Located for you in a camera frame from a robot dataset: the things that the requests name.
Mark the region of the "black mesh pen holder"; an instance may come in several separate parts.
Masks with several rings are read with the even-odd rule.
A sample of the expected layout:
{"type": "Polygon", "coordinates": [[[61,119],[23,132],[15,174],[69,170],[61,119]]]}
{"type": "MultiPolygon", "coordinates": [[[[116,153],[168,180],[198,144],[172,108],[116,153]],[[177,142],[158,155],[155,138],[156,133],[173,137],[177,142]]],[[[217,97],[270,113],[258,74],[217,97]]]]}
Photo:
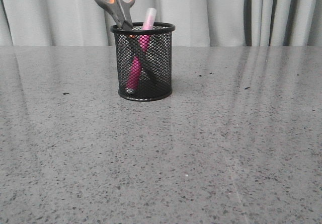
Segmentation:
{"type": "Polygon", "coordinates": [[[118,94],[131,101],[155,101],[168,97],[172,93],[172,33],[175,26],[169,23],[155,22],[152,30],[142,30],[142,22],[133,24],[133,30],[120,30],[112,26],[115,38],[118,94]],[[126,93],[126,83],[130,74],[134,53],[127,40],[128,35],[149,35],[149,45],[145,52],[157,84],[154,85],[144,70],[141,71],[137,90],[126,93]]]}

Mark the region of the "pink highlighter pen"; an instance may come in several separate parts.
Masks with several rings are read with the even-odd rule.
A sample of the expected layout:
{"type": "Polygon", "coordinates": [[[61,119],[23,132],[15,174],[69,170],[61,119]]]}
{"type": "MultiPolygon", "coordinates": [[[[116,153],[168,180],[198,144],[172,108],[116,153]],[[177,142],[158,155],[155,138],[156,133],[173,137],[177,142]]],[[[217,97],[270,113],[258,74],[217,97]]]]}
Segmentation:
{"type": "MultiPolygon", "coordinates": [[[[147,9],[145,20],[141,28],[142,30],[153,29],[156,13],[157,13],[157,10],[155,8],[147,9]]],[[[150,38],[149,35],[140,35],[140,36],[130,35],[130,38],[137,40],[143,52],[147,51],[148,45],[149,45],[149,38],[150,38]]],[[[134,94],[135,91],[137,90],[139,78],[141,75],[141,70],[142,70],[141,62],[139,58],[135,55],[132,62],[132,66],[130,68],[130,75],[126,83],[126,88],[125,88],[126,93],[134,94]]]]}

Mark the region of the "grey curtain backdrop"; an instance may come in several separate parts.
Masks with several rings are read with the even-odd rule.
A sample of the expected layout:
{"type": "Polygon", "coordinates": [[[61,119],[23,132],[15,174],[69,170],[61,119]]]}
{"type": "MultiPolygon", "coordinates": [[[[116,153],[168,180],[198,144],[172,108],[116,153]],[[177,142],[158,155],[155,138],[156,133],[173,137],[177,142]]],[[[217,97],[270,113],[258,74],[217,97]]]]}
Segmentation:
{"type": "MultiPolygon", "coordinates": [[[[172,23],[174,46],[321,46],[321,0],[136,0],[172,23]]],[[[94,0],[1,0],[1,45],[111,46],[112,17],[94,0]]]]}

